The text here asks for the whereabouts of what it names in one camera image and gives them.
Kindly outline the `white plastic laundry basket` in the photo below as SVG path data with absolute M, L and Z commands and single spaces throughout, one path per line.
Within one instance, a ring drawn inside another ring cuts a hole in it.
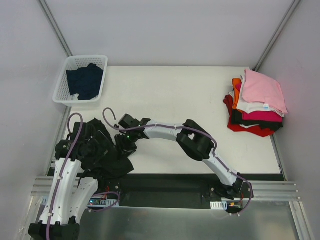
M 89 64 L 95 64 L 97 67 L 103 70 L 100 89 L 98 95 L 90 100 L 78 100 L 79 94 L 70 94 L 67 71 L 76 71 L 80 68 L 87 67 Z M 75 55 L 68 57 L 63 64 L 63 68 L 60 71 L 55 90 L 52 96 L 52 100 L 55 103 L 63 104 L 67 107 L 88 107 L 97 106 L 100 104 L 100 99 L 103 94 L 104 82 L 106 79 L 108 66 L 108 57 L 105 55 Z

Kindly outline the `red t shirt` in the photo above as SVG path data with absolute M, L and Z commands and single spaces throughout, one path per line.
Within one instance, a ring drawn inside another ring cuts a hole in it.
M 260 136 L 262 138 L 268 137 L 273 135 L 275 132 L 269 128 L 262 129 L 260 126 L 251 126 L 249 128 L 245 128 L 240 126 L 239 124 L 233 124 L 232 123 L 232 105 L 233 105 L 233 97 L 231 95 L 226 95 L 224 97 L 223 103 L 226 105 L 229 119 L 227 127 L 232 130 L 233 132 L 247 132 L 254 134 L 256 136 Z

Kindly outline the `pink t shirt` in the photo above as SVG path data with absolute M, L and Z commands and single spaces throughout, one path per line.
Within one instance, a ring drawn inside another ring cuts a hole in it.
M 284 115 L 288 113 L 281 85 L 276 80 L 250 69 L 244 70 L 244 79 L 244 101 L 266 104 Z

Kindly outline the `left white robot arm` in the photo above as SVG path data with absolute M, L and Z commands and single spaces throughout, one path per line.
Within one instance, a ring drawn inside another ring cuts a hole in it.
M 94 194 L 106 189 L 99 177 L 84 177 L 76 183 L 82 161 L 91 167 L 108 152 L 112 143 L 101 130 L 71 133 L 55 147 L 55 169 L 48 200 L 37 223 L 29 226 L 34 240 L 77 240 L 80 221 Z

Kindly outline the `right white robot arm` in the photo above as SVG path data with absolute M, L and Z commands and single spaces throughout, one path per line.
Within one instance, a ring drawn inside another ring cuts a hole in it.
M 114 136 L 120 153 L 130 156 L 137 150 L 136 142 L 142 139 L 162 139 L 176 142 L 194 161 L 203 162 L 219 179 L 214 187 L 216 194 L 233 200 L 243 191 L 242 176 L 233 171 L 217 153 L 218 143 L 195 121 L 182 124 L 160 123 L 149 118 L 137 120 L 125 114 L 118 122 L 119 134 Z

